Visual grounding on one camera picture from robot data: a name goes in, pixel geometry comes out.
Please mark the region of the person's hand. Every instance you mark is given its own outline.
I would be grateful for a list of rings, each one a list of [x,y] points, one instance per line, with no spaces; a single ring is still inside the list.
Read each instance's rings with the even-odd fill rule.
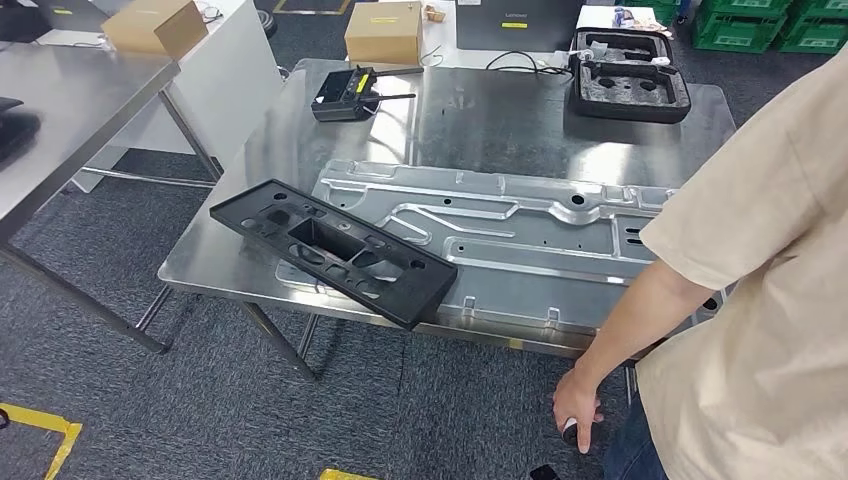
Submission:
[[[553,394],[553,415],[560,434],[576,429],[576,446],[587,454],[592,441],[592,428],[604,421],[597,398],[599,381],[580,366],[565,373]]]

